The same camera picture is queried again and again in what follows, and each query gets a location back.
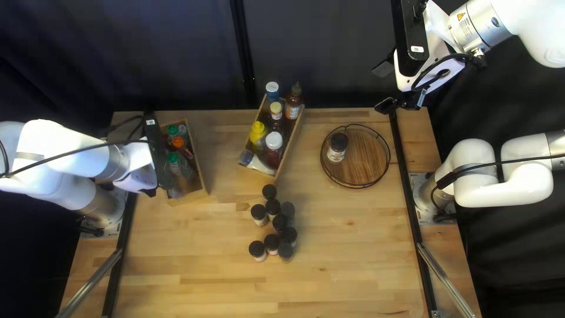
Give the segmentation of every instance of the orange bottle cap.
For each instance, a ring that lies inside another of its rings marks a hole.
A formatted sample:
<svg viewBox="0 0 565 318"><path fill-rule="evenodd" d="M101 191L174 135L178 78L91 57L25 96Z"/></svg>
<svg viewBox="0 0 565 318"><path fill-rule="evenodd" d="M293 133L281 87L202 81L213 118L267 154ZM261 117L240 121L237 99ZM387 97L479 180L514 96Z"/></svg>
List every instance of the orange bottle cap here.
<svg viewBox="0 0 565 318"><path fill-rule="evenodd" d="M175 137L175 138L173 138L172 144L176 148L180 148L180 147L184 146L184 140L181 137Z"/></svg>

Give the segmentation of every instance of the wooden tray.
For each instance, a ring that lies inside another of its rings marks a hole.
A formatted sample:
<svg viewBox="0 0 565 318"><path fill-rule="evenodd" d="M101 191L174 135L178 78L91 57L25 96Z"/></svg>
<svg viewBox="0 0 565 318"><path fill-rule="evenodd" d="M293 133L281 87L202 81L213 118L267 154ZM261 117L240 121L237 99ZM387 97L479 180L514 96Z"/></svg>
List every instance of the wooden tray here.
<svg viewBox="0 0 565 318"><path fill-rule="evenodd" d="M182 185L182 188L185 189L185 191L187 192L183 197L175 199L168 196L167 202L169 203L169 205L175 207L177 205L184 204L193 201L195 199L206 197L208 196L208 191L206 190L206 186L204 185L202 170L200 169L200 164L198 163L198 155L196 154L197 152L196 144L194 142L194 139L192 138L192 133L190 132L190 126L188 125L187 120L183 119L176 122L161 124L160 128L162 133L167 134L167 127L171 124L174 125L183 124L186 126L186 131L188 133L188 140L185 140L185 142L187 143L185 144L185 148L187 148L194 155L194 159L188 160L188 163L190 164L192 169L197 173L196 177L193 180L191 180L190 182L185 182Z"/></svg>
<svg viewBox="0 0 565 318"><path fill-rule="evenodd" d="M284 109L284 100L281 99L280 102L283 105L283 109ZM259 111L257 112L257 115L255 116L255 119L253 120L253 122L261 121L261 122L265 123L267 121L267 119L269 118L269 116L271 115L270 107L271 107L271 102L269 102L267 100L267 95L265 94L263 96L263 100L261 101L261 106L259 107ZM303 115L304 115L304 105L302 105L302 107L300 108L300 112L298 113L298 118L296 119L296 121L294 121L294 123L292 123L292 130L291 130L290 136L288 138L286 148L284 149L284 152L282 153L281 163L279 165L279 168L276 170L275 176L271 176L271 175L262 173L260 171L255 170L255 169L245 168L243 166L240 166L240 168L245 169L245 170L249 170L249 173L251 173L253 175L257 175L257 174L262 175L263 177L261 178L261 180L262 180L261 182L263 184L265 184L265 183L276 184L276 181L280 177L281 172L283 170L285 159L290 155L290 151L292 149L292 146L294 145L295 140L298 137L298 135L300 135L300 130L302 128L301 127L301 120L302 120ZM248 149L248 150L252 150L251 142L249 141L249 136L245 140L245 148ZM242 169L240 169L241 173L247 174Z"/></svg>

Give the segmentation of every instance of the metal mounting plate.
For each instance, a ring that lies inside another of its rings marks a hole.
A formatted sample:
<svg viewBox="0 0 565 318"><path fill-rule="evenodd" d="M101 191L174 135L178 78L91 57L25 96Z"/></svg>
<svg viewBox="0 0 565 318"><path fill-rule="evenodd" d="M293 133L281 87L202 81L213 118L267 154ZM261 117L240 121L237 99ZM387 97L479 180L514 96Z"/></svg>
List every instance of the metal mounting plate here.
<svg viewBox="0 0 565 318"><path fill-rule="evenodd" d="M426 175L428 173L426 172L412 172L412 173L408 173L409 177L410 177L410 187L412 188L412 190L414 190L415 186L420 186L422 185L422 183L424 183L426 181ZM414 204L414 200L412 200L412 204L414 205L414 210L416 211L416 216L418 218L418 223L420 225L452 225L452 224L457 224L457 221L455 219L453 220L446 220L446 221L442 221L442 222L436 222L433 219L433 216L435 215L435 213L429 213L427 211L422 211L420 210L420 208L418 208L418 206L416 204ZM455 213L455 205L452 203L449 203L446 207L445 207L445 211L448 212L449 214Z"/></svg>

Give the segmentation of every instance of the black metal frame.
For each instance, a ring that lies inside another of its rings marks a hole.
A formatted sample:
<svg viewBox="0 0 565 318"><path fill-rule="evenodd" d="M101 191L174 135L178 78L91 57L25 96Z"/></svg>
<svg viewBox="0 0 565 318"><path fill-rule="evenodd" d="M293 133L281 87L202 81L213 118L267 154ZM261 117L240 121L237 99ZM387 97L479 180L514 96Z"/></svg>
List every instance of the black metal frame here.
<svg viewBox="0 0 565 318"><path fill-rule="evenodd" d="M412 231L412 239L414 240L414 251L418 260L418 269L420 270L420 279L422 281L422 288L424 289L424 297L426 306L428 306L428 315L432 317L432 311L437 310L436 299L433 295L432 279L428 264L418 253L417 244L422 243L422 235L420 232L420 225L416 217L416 210L414 208L414 201L412 199L412 188L410 186L410 177L408 175L408 168L406 167L406 158L404 157L404 150L402 149L402 139L400 131L398 130L398 121L396 112L389 114L390 129L392 130L392 137L394 140L394 147L396 149L396 158L398 160L398 170L400 170L400 177L402 180L402 188L404 190L404 198L406 199L406 208L408 210L408 219L410 220L410 230Z"/></svg>

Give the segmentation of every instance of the spice jar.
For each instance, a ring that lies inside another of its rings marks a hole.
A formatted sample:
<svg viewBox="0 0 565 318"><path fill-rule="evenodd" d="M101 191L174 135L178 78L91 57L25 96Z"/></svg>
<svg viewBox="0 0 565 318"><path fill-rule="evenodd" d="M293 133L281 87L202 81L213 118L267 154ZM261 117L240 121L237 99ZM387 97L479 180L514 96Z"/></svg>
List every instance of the spice jar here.
<svg viewBox="0 0 565 318"><path fill-rule="evenodd" d="M281 212L281 204L277 199L270 199L265 203L265 209L269 220L272 221Z"/></svg>
<svg viewBox="0 0 565 318"><path fill-rule="evenodd" d="M270 255L277 255L279 249L280 239L276 234L269 234L265 237L264 240L265 248L267 249L267 253Z"/></svg>
<svg viewBox="0 0 565 318"><path fill-rule="evenodd" d="M254 240L249 244L249 254L251 254L256 261L264 261L267 258L265 245L259 240Z"/></svg>
<svg viewBox="0 0 565 318"><path fill-rule="evenodd" d="M287 227L281 233L281 242L289 243L292 247L296 246L296 239L298 238L298 232L293 227Z"/></svg>
<svg viewBox="0 0 565 318"><path fill-rule="evenodd" d="M292 256L294 254L293 250L293 247L289 243L280 243L278 252L279 257L283 263L290 263L290 261L292 261Z"/></svg>
<svg viewBox="0 0 565 318"><path fill-rule="evenodd" d="M328 148L328 159L332 162L341 162L345 156L345 150L349 144L349 139L340 132L333 134Z"/></svg>
<svg viewBox="0 0 565 318"><path fill-rule="evenodd" d="M251 216L255 224L259 226L266 225L269 223L269 218L267 217L267 210L263 204L255 204L251 207Z"/></svg>
<svg viewBox="0 0 565 318"><path fill-rule="evenodd" d="M283 136L274 131L267 135L265 143L267 144L265 154L267 165L277 169L281 162L281 156L283 155Z"/></svg>
<svg viewBox="0 0 565 318"><path fill-rule="evenodd" d="M281 213L282 213L282 215L287 217L289 220L292 219L294 217L294 204L292 204L288 201L283 202L281 204Z"/></svg>
<svg viewBox="0 0 565 318"><path fill-rule="evenodd" d="M268 184L263 187L263 197L265 199L274 199L275 196L277 196L277 188L274 185Z"/></svg>
<svg viewBox="0 0 565 318"><path fill-rule="evenodd" d="M284 229L286 229L287 226L288 226L288 219L285 216L283 216L281 213L279 213L273 219L273 227L277 232L282 232Z"/></svg>

